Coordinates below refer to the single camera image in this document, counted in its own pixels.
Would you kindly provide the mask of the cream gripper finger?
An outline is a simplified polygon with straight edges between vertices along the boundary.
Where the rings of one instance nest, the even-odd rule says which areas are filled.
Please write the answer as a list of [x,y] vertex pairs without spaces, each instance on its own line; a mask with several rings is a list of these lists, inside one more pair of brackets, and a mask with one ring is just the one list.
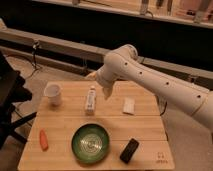
[[112,87],[103,87],[102,92],[104,94],[104,99],[107,100],[112,95],[113,88]]
[[96,77],[97,77],[97,72],[94,71],[94,72],[91,72],[91,73],[89,73],[88,75],[86,75],[85,78],[86,78],[86,79],[89,79],[89,80],[95,80]]

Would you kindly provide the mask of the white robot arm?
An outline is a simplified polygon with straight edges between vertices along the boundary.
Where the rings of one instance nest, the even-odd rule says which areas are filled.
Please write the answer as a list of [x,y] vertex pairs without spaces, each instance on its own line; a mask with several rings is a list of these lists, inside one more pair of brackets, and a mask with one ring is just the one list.
[[109,51],[104,64],[87,75],[101,87],[106,99],[118,78],[134,81],[152,93],[173,103],[213,133],[213,91],[148,68],[137,62],[137,49],[126,44]]

